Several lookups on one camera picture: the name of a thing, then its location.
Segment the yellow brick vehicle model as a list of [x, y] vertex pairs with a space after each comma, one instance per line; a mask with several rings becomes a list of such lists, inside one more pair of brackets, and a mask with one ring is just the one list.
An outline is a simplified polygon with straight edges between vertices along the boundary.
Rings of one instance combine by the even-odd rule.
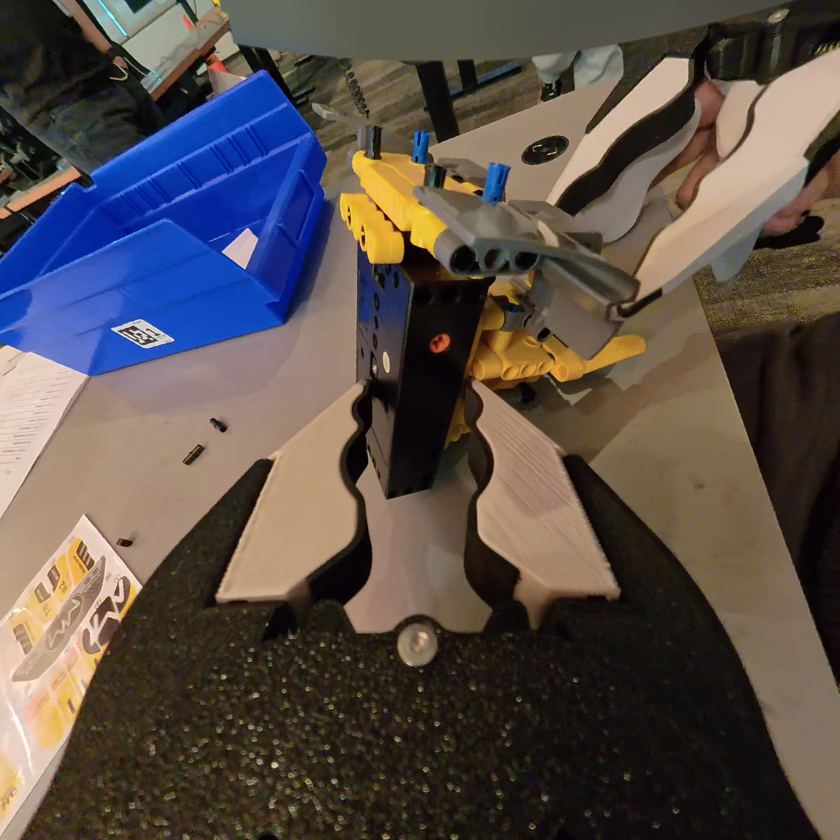
[[386, 499], [433, 485], [466, 431], [468, 380], [516, 388], [634, 354], [613, 336], [639, 284], [602, 256], [600, 233], [546, 202], [507, 201], [503, 164], [435, 161], [427, 132], [389, 152], [379, 125], [314, 108], [358, 142], [360, 190], [339, 210], [358, 245], [356, 370]]

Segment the yellow black sticker sheet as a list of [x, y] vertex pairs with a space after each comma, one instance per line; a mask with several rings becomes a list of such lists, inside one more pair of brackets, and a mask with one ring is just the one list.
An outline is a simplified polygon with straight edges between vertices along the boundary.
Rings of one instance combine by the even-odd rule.
[[1, 827], [66, 742], [141, 584], [83, 516], [1, 622]]

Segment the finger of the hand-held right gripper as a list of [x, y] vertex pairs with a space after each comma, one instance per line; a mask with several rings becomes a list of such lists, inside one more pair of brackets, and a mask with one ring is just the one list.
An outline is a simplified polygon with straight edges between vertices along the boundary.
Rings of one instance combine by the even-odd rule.
[[805, 151], [838, 112], [838, 80], [776, 80], [751, 103], [739, 144], [699, 184], [694, 201], [653, 237], [633, 302], [612, 308], [629, 319], [679, 280], [721, 257], [795, 198]]
[[565, 230], [624, 236], [656, 176], [687, 147], [700, 120], [693, 59], [665, 58], [578, 143], [547, 203]]

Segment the printed paper sheet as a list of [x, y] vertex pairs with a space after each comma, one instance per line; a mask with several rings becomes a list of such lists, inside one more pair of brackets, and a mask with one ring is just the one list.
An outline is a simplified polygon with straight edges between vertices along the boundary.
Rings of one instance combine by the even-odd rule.
[[35, 353], [1, 349], [4, 515], [88, 377]]

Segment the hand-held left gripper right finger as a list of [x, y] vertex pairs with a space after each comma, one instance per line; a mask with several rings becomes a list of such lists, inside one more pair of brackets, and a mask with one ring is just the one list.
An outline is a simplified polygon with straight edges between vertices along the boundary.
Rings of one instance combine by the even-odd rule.
[[621, 589], [565, 464], [566, 453], [498, 394], [465, 390], [476, 482], [464, 549], [467, 582], [496, 609], [521, 605], [541, 624], [558, 600], [615, 602]]

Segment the round black table grommet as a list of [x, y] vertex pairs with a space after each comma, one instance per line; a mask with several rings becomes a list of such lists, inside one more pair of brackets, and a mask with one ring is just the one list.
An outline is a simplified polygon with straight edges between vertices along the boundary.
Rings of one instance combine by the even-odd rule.
[[531, 142], [521, 153], [525, 165], [545, 165], [559, 159], [569, 148], [570, 142], [561, 134], [553, 134]]

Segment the black desk leg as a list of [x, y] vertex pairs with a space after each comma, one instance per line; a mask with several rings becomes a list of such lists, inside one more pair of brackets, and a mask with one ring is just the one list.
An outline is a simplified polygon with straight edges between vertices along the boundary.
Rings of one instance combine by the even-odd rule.
[[414, 65], [425, 100], [425, 108], [431, 119], [438, 143], [459, 136], [459, 124], [455, 116], [454, 100], [468, 96], [478, 90], [476, 64], [472, 59], [457, 60], [460, 87], [452, 92], [442, 61], [417, 62]]

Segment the white paper slip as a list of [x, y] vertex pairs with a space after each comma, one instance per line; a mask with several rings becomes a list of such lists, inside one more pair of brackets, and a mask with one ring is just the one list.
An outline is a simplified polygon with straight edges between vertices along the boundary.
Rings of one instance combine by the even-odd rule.
[[247, 227], [223, 249], [222, 253], [237, 266], [246, 270], [258, 242], [259, 237], [250, 227]]

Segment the person's right hand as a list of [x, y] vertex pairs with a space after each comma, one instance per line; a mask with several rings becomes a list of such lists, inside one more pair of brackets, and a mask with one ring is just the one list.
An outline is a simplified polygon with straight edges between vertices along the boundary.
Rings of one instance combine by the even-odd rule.
[[[697, 195], [699, 183], [721, 160], [717, 148], [717, 120], [723, 104], [723, 95], [719, 86], [713, 81], [703, 81], [696, 90], [696, 101], [700, 105], [700, 120], [694, 137], [654, 179], [654, 182], [659, 182], [692, 164], [690, 172], [675, 194], [675, 202], [681, 209], [688, 207]], [[814, 205], [838, 198], [838, 195], [839, 152], [836, 151], [802, 188], [794, 201], [768, 220], [763, 226], [763, 235], [774, 238], [789, 234], [804, 223]]]

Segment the blue plastic bin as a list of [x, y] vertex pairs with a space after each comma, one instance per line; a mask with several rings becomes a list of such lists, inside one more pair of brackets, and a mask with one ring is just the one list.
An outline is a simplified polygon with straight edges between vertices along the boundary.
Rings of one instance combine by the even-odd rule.
[[[248, 76], [70, 185], [17, 241], [2, 345], [99, 375], [279, 327], [326, 162], [270, 74]], [[242, 269], [222, 251], [246, 228]]]

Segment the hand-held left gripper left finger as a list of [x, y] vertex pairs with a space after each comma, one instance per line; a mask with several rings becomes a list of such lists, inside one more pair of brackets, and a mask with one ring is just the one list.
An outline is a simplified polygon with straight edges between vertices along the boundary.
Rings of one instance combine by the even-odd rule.
[[269, 458], [217, 603], [278, 602], [302, 620], [319, 602], [346, 605], [361, 592], [372, 567], [358, 489], [371, 417], [370, 385], [356, 383]]

